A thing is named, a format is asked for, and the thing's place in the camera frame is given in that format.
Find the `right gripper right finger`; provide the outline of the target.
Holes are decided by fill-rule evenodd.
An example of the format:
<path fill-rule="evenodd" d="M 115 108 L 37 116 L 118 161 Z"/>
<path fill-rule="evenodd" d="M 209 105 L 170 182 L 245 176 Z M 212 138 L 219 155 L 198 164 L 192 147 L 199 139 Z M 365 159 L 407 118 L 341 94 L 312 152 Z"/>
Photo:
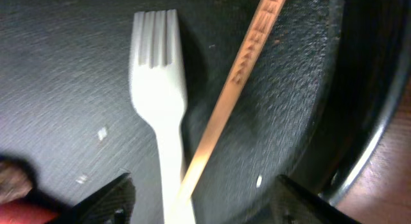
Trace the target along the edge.
<path fill-rule="evenodd" d="M 285 175 L 276 177 L 270 209 L 276 224 L 359 224 Z"/>

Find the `wooden chopstick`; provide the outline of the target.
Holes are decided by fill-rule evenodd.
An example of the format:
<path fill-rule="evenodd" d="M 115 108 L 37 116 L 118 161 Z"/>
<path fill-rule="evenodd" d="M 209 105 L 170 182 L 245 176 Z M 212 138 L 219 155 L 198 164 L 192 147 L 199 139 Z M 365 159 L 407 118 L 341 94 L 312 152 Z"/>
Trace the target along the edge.
<path fill-rule="evenodd" d="M 260 0 L 165 223 L 178 223 L 286 0 Z"/>

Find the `round black tray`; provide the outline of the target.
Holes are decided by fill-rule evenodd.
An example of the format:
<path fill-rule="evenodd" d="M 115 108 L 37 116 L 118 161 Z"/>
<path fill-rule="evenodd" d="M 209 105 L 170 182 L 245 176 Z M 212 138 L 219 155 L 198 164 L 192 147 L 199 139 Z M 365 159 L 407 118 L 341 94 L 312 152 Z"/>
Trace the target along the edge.
<path fill-rule="evenodd" d="M 1 0 L 1 157 L 68 209 L 129 172 L 162 221 L 153 130 L 128 92 L 133 16 L 175 9 L 192 157 L 260 0 Z M 336 204 L 410 70 L 410 0 L 286 0 L 193 193 L 199 223 L 268 219 L 277 175 Z"/>

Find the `orange carrot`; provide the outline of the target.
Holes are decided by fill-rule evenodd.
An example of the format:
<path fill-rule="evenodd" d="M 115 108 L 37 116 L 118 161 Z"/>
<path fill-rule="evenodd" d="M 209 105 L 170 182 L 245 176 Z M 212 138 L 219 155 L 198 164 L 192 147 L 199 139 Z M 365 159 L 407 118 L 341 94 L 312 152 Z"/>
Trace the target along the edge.
<path fill-rule="evenodd" d="M 1 205 L 1 224 L 42 224 L 59 214 L 26 202 L 9 202 Z"/>

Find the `brown food lump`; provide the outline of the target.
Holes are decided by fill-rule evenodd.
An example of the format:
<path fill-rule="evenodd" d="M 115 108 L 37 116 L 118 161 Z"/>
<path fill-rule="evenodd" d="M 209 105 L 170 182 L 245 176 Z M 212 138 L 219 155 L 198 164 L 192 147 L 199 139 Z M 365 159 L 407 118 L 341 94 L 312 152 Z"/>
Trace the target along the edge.
<path fill-rule="evenodd" d="M 33 182 L 22 167 L 1 161 L 1 205 L 24 198 L 32 189 Z"/>

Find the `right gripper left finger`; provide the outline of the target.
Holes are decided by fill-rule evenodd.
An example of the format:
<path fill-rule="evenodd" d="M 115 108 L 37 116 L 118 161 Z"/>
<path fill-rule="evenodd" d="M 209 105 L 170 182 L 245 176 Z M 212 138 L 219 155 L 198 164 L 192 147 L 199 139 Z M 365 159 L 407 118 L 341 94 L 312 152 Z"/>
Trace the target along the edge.
<path fill-rule="evenodd" d="M 129 224 L 136 202 L 130 173 L 123 173 L 49 224 Z"/>

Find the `white plastic fork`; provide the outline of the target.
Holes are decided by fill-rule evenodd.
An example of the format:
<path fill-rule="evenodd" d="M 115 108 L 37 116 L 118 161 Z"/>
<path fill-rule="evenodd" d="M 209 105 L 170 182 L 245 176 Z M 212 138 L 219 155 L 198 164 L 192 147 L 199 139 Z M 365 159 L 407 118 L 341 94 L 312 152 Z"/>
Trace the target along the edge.
<path fill-rule="evenodd" d="M 191 201 L 172 211 L 186 172 L 181 123 L 188 106 L 176 9 L 134 14 L 128 82 L 134 110 L 155 133 L 163 222 L 195 224 Z"/>

